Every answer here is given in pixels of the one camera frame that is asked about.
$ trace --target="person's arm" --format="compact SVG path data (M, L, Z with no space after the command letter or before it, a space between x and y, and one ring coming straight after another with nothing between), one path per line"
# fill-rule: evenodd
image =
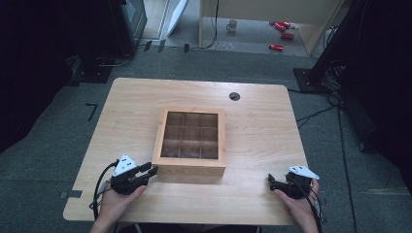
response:
M319 183L316 180L312 180L312 190L318 194L320 189ZM318 231L318 226L313 216L312 209L308 201L305 198L302 199L292 199L285 192L275 189L276 195L282 200L285 210L291 213L293 219L299 225L300 230L303 233L315 233Z
M91 227L90 233L109 232L112 225L119 220L129 204L140 197L145 189L145 186L140 186L130 195L117 194L114 190L108 190L103 193L100 213Z

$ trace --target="handheld controller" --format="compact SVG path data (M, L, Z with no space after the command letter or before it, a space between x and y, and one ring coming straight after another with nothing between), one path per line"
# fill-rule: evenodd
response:
M277 182L272 175L268 175L267 179L270 184L270 190L282 190L293 199L308 196L311 191L312 179L318 180L319 176L305 166L294 166L290 167L289 170L286 175L286 183Z
M149 178L157 173L157 167L152 168L148 162L138 166L129 156L123 155L112 174L111 188L118 194L129 195L141 185L148 185ZM148 172L140 177L136 174Z

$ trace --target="cable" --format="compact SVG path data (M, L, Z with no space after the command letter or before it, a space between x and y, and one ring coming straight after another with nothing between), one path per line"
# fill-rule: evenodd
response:
M300 187L300 185L299 185L295 180L292 180L292 181L293 181L293 183L300 189L300 191L303 193L303 196L304 196L304 197L306 198L306 200L308 201L309 206L310 206L310 209L312 210L312 213L313 213L313 217L315 218L316 225L317 225L317 227L318 227L318 232L319 232L319 233L322 233L321 218L320 218L321 209L319 210L319 214L318 214L318 211L316 210L316 208L315 208L315 206L312 204L312 202L309 200L308 195L305 194L305 191L303 191L303 189ZM319 207L321 208L321 202L320 202L319 198L318 198L318 204L319 204Z
M109 170L111 167L116 167L116 166L118 166L118 164L119 164L119 160L118 160L118 159L116 160L116 162L109 164L109 166L107 166L107 167L103 170L102 174L101 174L100 177L99 177L99 180L97 181L96 188L94 189L94 194L93 194L93 202L91 202L91 204L89 205L89 207L93 209L94 219L97 219L97 217L99 216L99 212L98 212L98 210L97 210L97 207L98 207L99 204L97 203L97 199L99 199L101 193L105 192L105 191L102 191L102 192L100 192L100 193L97 193L97 192L98 192L98 189L99 189L99 186L100 186L100 183L101 183L104 175L106 174L107 170Z
M306 120L305 120L302 124L300 124L297 128L302 127L305 123L307 123L307 122L309 121L309 119L310 119L311 117L315 117L315 116L317 116L317 115L319 115L319 114L321 114L321 113L327 112L327 111L329 111L329 110L331 110L331 109L333 109L333 108L335 108L335 107L336 107L336 106L330 106L330 107L328 107L327 109L317 111L317 112L315 112L314 114L312 114L312 115L310 115L310 116L306 116L306 117L303 117L303 118L298 119L296 122L299 122L299 121L304 120L304 119L306 119Z
M345 142L343 138L343 129L342 129L342 120L340 118L340 108L337 109L337 117L339 121L339 131L340 131L340 141L342 145L342 157L343 157L343 165L345 168L345 176L346 176L346 184L348 186L348 192L349 192L349 201L351 203L351 211L352 211L352 220L354 223L354 232L358 232L358 227L357 227L357 218L355 215L355 208L354 208L354 201L352 198L352 188L351 188L351 182L349 179L349 172L348 172L348 164L346 162L346 152L345 152Z
M101 64L98 64L98 66L101 66L101 67L119 67L119 66L122 66L122 65L124 65L125 63L127 63L129 60L130 60L130 58L131 58L131 55L129 55L128 57L127 57L127 59L124 61L124 62L122 62L122 63L120 63L120 64L113 64L113 65L101 65Z
M211 48L218 41L218 14L219 14L219 0L218 0L217 5L216 5L215 24L212 21L212 27L215 30L215 36L212 39L212 42L207 47L204 47L204 48L190 48L191 50L206 50L206 49ZM145 45L138 45L137 50L140 49L141 47L144 47L144 46ZM163 47L164 48L169 48L169 49L183 49L183 47L170 47L170 46L163 46Z

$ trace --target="red object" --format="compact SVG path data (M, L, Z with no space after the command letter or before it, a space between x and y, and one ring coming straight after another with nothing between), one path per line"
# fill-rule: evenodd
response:
M294 35L293 35L292 33L282 33L281 39L293 40L293 39L294 39Z
M276 29L278 29L280 32L285 32L286 31L286 27L280 22L275 22L275 24L273 24L273 26Z
M283 46L281 45L276 45L275 43L270 43L269 49L270 50L276 50L276 51L283 51Z
M280 22L282 25L284 25L284 27L286 28L286 29L289 29L289 28L291 28L291 23L290 22Z

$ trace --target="white controller part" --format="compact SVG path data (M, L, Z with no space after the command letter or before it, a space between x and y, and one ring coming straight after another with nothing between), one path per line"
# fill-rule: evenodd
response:
M309 168L300 165L300 166L292 166L289 167L289 171L302 176L302 177L306 177L306 178L312 178L312 179L320 179L320 177L318 175L316 175L315 173L313 173L311 170L309 170Z
M137 163L135 163L133 159L131 159L127 154L124 154L121 157L118 166L116 166L116 169L113 172L113 176L114 177L120 176L121 174L126 173L137 167L138 167Z

